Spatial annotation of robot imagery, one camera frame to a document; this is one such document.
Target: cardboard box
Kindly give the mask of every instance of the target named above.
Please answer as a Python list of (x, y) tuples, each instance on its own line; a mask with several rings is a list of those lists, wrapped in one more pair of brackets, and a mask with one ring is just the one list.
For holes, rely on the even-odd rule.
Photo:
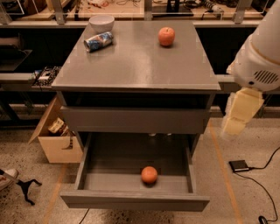
[(50, 136), (49, 134), (48, 127), (55, 119), (57, 117), (63, 119), (60, 108), (61, 103), (56, 96), (50, 102), (28, 144), (37, 137), (50, 163), (79, 163), (83, 151), (76, 136), (72, 136), (73, 147), (71, 147), (70, 136)]

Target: cabinet top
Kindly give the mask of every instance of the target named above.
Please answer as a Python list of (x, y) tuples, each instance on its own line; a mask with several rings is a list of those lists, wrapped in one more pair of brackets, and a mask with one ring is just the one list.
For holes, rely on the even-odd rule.
[[(158, 32), (175, 30), (171, 47)], [(219, 83), (190, 21), (115, 21), (113, 45), (87, 52), (88, 25), (52, 84), (61, 91), (219, 90)]]

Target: open drawer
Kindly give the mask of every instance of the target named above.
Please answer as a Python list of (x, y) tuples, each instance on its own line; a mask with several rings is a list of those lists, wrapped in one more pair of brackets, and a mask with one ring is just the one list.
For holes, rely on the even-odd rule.
[(134, 133), (204, 133), (207, 109), (62, 107), (71, 130)]
[[(146, 185), (141, 170), (157, 169)], [(90, 133), (74, 190), (61, 192), (71, 208), (202, 211), (187, 135)]]

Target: blue can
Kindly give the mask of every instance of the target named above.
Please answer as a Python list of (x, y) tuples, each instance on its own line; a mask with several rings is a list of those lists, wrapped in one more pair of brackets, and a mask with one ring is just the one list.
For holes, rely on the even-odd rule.
[(110, 31), (98, 34), (84, 40), (88, 52), (93, 52), (113, 43), (113, 34)]

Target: white robot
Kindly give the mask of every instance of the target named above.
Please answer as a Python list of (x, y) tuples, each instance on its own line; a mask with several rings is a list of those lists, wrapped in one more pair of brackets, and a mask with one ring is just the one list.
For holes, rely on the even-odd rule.
[(263, 105), (263, 92), (280, 86), (280, 0), (251, 34), (227, 72), (242, 89), (227, 100), (222, 135), (238, 136)]

